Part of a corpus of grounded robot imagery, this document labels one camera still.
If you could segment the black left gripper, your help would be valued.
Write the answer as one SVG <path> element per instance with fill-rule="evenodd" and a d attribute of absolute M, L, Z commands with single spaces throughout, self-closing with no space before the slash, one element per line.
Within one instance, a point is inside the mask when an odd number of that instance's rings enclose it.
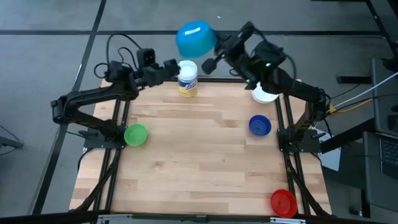
<path fill-rule="evenodd" d="M 177 74 L 180 73 L 180 66 L 173 58 L 164 60 L 164 67 L 160 67 L 157 63 L 143 67 L 141 68 L 141 73 L 142 86 L 153 87 L 161 85 L 163 82 L 171 82 L 176 79 L 178 76 Z"/>

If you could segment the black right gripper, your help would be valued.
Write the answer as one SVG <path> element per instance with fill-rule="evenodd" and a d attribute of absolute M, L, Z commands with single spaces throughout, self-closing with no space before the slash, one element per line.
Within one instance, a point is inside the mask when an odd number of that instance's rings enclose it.
<path fill-rule="evenodd" d="M 225 35 L 215 31 L 216 43 L 214 46 L 215 58 L 206 59 L 201 69 L 206 75 L 210 75 L 217 68 L 220 60 L 224 60 L 244 80 L 258 82 L 259 77 L 254 73 L 252 61 L 245 49 L 245 42 L 238 36 L 238 32 Z"/>

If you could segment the light blue plastic bowl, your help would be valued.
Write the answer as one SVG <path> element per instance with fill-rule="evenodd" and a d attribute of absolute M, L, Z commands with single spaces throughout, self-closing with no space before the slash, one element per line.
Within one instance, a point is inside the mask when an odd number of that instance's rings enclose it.
<path fill-rule="evenodd" d="M 198 58 L 215 47 L 217 37 L 209 23 L 193 21 L 178 30 L 175 41 L 182 57 Z"/>

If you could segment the green plastic bowl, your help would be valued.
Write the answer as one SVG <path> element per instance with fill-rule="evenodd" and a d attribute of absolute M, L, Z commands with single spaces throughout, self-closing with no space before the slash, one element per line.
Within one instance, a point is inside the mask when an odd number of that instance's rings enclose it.
<path fill-rule="evenodd" d="M 148 131 L 142 124 L 132 124 L 124 132 L 124 140 L 130 146 L 140 146 L 147 140 Z"/>

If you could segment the Lysol wipes canister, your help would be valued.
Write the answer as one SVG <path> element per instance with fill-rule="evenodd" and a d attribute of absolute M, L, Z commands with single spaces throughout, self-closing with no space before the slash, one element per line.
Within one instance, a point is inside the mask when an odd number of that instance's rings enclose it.
<path fill-rule="evenodd" d="M 182 60 L 178 63 L 180 72 L 177 76 L 179 92 L 184 97 L 193 97 L 198 89 L 198 69 L 195 62 Z"/>

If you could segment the dark blue plastic bowl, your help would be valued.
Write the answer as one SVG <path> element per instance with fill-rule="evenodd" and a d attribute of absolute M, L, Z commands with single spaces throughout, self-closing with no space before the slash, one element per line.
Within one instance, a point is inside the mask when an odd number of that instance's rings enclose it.
<path fill-rule="evenodd" d="M 263 115 L 254 115 L 249 120 L 249 130 L 255 136 L 267 136 L 272 129 L 270 120 Z"/>

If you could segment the black side desk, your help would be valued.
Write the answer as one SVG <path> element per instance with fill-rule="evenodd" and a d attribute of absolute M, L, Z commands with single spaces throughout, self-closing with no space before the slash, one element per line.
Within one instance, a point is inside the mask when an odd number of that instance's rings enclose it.
<path fill-rule="evenodd" d="M 398 181 L 381 172 L 379 140 L 398 139 L 398 57 L 374 59 L 371 69 L 374 114 L 322 144 L 342 149 L 338 170 L 323 168 L 326 179 L 361 190 L 363 203 L 398 213 Z"/>

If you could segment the black table edge rail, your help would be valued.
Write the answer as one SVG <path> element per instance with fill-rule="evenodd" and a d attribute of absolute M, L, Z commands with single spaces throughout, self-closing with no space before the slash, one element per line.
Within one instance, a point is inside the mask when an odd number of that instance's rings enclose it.
<path fill-rule="evenodd" d="M 336 217 L 318 217 L 298 214 L 292 218 L 275 216 L 242 215 L 181 215 L 157 213 L 110 213 L 107 210 L 78 211 L 65 213 L 46 213 L 16 217 L 2 217 L 0 224 L 82 224 L 95 221 L 106 222 L 116 219 L 127 220 L 173 220 L 180 222 L 253 222 L 277 224 L 388 224 L 365 220 L 350 220 Z"/>
<path fill-rule="evenodd" d="M 110 80 L 108 78 L 104 78 L 104 81 L 108 82 L 108 83 L 122 83 L 124 85 L 133 85 L 136 87 L 152 87 L 152 86 L 158 86 L 163 84 L 164 82 L 178 82 L 178 78 L 174 77 L 174 78 L 169 78 L 166 80 L 161 80 L 159 82 L 148 82 L 148 81 L 144 81 L 141 78 L 138 79 L 133 79 L 130 80 L 129 78 L 127 78 L 127 80 Z M 218 77 L 199 77 L 198 78 L 199 82 L 210 82 L 210 83 L 246 83 L 248 84 L 247 80 L 243 80 L 241 78 L 218 78 Z"/>

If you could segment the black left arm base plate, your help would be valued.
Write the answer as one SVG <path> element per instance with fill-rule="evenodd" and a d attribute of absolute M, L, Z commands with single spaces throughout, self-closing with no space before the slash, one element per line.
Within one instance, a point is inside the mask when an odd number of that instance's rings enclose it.
<path fill-rule="evenodd" d="M 126 146 L 124 140 L 126 128 L 127 126 L 118 126 L 120 133 L 115 140 L 106 140 L 99 130 L 93 128 L 88 128 L 86 131 L 81 130 L 78 133 L 85 139 L 83 146 L 86 148 L 122 149 Z"/>

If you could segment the black aluminium frame rails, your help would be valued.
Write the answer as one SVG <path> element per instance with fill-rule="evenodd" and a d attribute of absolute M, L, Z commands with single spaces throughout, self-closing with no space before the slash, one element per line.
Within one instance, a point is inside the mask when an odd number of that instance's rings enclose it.
<path fill-rule="evenodd" d="M 116 182 L 116 176 L 117 176 L 117 171 L 118 171 L 118 165 L 119 165 L 119 160 L 121 157 L 121 151 L 122 149 L 125 148 L 126 143 L 124 141 L 124 132 L 127 129 L 126 126 L 126 121 L 128 117 L 128 112 L 129 112 L 129 107 L 130 107 L 130 102 L 127 101 L 124 104 L 124 111 L 123 111 L 123 116 L 122 116 L 122 122 L 121 122 L 121 129 L 122 129 L 122 140 L 123 140 L 123 145 L 121 148 L 115 149 L 114 157 L 112 160 L 112 163 L 110 163 L 109 166 L 106 164 L 103 164 L 103 168 L 100 173 L 99 181 L 96 184 L 95 188 L 91 191 L 89 196 L 83 201 L 83 203 L 74 209 L 74 211 L 88 211 L 88 209 L 91 207 L 91 204 L 93 203 L 93 209 L 92 211 L 98 210 L 100 201 L 101 201 L 101 196 L 103 193 L 103 187 L 109 180 L 109 186 L 108 186 L 108 196 L 106 198 L 106 203 L 105 203 L 105 210 L 110 211 L 111 207 L 111 197 L 113 195 L 113 190 Z"/>
<path fill-rule="evenodd" d="M 283 161 L 287 174 L 288 190 L 295 195 L 295 186 L 298 187 L 303 211 L 306 216 L 311 215 L 310 209 L 312 209 L 315 212 L 315 215 L 318 217 L 331 217 L 331 215 L 326 212 L 315 200 L 305 184 L 305 177 L 303 174 L 302 161 L 300 157 L 301 149 L 297 148 L 292 142 L 294 138 L 290 138 L 288 128 L 284 126 L 284 116 L 282 113 L 282 105 L 279 96 L 275 101 L 275 108 L 279 125 L 279 128 L 276 131 L 277 140 L 279 150 L 283 154 Z"/>

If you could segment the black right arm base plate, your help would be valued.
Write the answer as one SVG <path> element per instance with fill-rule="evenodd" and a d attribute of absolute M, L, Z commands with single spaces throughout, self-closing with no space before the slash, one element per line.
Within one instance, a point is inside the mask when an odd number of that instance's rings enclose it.
<path fill-rule="evenodd" d="M 290 137 L 287 129 L 278 129 L 277 138 L 282 152 L 321 152 L 320 138 L 325 133 L 317 133 L 315 129 L 308 129 L 301 138 Z"/>

